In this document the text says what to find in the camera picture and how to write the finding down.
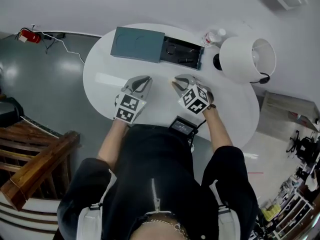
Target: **table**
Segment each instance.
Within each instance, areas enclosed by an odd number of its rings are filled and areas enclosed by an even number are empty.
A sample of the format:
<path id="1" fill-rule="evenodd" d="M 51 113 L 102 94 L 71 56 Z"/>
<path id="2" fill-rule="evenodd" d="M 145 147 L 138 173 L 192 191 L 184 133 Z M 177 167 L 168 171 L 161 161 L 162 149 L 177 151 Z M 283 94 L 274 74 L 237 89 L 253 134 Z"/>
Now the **table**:
<path id="1" fill-rule="evenodd" d="M 192 33 L 161 24 L 139 23 L 125 26 L 164 32 L 166 36 L 184 40 L 197 45 L 200 38 Z M 83 69 L 83 86 L 92 106 L 103 116 L 113 119 L 115 97 L 121 89 L 121 81 L 148 75 L 153 83 L 149 92 L 146 108 L 135 120 L 136 124 L 169 126 L 176 116 L 185 118 L 194 124 L 200 124 L 205 118 L 201 114 L 195 117 L 178 104 L 179 96 L 171 86 L 171 80 L 180 74 L 192 74 L 209 86 L 214 95 L 221 120 L 228 131 L 233 144 L 243 147 L 253 136 L 259 121 L 260 109 L 251 84 L 238 84 L 226 78 L 223 72 L 213 66 L 213 57 L 219 53 L 214 46 L 204 49 L 200 71 L 168 62 L 152 63 L 110 55 L 116 30 L 104 35 L 89 52 Z M 105 84 L 108 78 L 114 84 Z M 210 140 L 207 124 L 199 128 L 198 136 Z"/>

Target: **lamp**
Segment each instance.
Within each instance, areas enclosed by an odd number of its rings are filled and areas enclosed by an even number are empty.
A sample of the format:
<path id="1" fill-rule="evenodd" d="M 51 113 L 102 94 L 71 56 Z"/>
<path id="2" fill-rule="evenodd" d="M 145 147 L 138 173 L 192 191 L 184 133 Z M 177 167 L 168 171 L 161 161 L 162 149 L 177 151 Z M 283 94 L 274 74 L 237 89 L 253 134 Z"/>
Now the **lamp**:
<path id="1" fill-rule="evenodd" d="M 262 38 L 234 36 L 225 40 L 213 65 L 236 83 L 266 84 L 276 68 L 276 54 Z"/>

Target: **black shirt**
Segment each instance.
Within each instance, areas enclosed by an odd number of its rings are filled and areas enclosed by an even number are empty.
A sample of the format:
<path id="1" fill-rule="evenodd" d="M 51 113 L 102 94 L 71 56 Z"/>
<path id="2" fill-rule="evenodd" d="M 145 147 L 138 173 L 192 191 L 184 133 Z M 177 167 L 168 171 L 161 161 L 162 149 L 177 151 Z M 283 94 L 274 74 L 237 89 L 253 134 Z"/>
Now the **black shirt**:
<path id="1" fill-rule="evenodd" d="M 249 184 L 243 153 L 233 146 L 216 150 L 202 184 L 194 179 L 192 154 L 184 135 L 164 127 L 136 125 L 126 134 L 116 164 L 116 183 L 102 205 L 102 239 L 127 240 L 155 210 L 152 179 L 160 210 L 170 211 L 191 240 L 218 239 L 218 204 L 209 186 L 216 187 L 239 218 L 241 240 L 247 240 L 258 211 Z M 58 208 L 58 224 L 65 240 L 76 239 L 81 210 L 98 203 L 110 182 L 106 162 L 85 159 Z"/>

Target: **forearm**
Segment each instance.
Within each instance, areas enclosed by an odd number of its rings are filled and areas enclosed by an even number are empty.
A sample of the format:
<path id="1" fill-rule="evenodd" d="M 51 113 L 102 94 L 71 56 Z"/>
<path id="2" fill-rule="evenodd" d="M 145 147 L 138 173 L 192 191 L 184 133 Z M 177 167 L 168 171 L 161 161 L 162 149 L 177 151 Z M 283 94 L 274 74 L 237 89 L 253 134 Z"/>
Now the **forearm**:
<path id="1" fill-rule="evenodd" d="M 227 133 L 225 125 L 222 123 L 217 109 L 206 109 L 203 112 L 206 122 L 209 126 L 213 153 L 220 147 L 233 146 Z"/>
<path id="2" fill-rule="evenodd" d="M 118 160 L 121 142 L 126 128 L 127 124 L 125 122 L 115 119 L 98 153 L 97 158 L 105 161 L 112 171 Z"/>

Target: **necklace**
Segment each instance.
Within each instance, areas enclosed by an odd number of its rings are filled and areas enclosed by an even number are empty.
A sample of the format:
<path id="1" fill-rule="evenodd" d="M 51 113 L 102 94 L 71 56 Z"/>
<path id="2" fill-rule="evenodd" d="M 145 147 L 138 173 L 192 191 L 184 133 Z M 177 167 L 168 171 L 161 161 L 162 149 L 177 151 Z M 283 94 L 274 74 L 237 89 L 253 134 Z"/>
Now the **necklace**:
<path id="1" fill-rule="evenodd" d="M 190 239 L 188 238 L 187 233 L 186 233 L 183 229 L 181 229 L 181 225 L 180 225 L 179 223 L 173 224 L 173 223 L 170 223 L 170 222 L 167 222 L 167 221 L 164 221 L 164 220 L 160 220 L 160 219 L 150 219 L 150 220 L 148 220 L 148 221 L 143 222 L 142 224 L 156 223 L 156 222 L 160 222 L 160 223 L 164 223 L 164 224 L 168 224 L 168 225 L 173 226 L 174 229 L 175 229 L 176 231 L 178 231 L 178 232 L 183 236 L 184 239 L 190 240 Z"/>

